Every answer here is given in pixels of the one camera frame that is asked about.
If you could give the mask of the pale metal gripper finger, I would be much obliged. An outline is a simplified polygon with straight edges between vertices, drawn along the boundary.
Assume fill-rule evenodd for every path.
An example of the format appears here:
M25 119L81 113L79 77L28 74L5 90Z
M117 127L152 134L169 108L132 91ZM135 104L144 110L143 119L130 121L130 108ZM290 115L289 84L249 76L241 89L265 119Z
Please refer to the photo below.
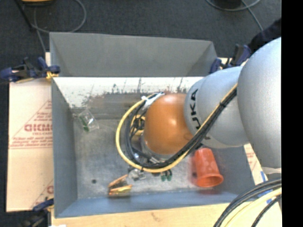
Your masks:
M137 168L131 168L128 170L128 177L133 181L141 181L146 179L146 175L143 171Z

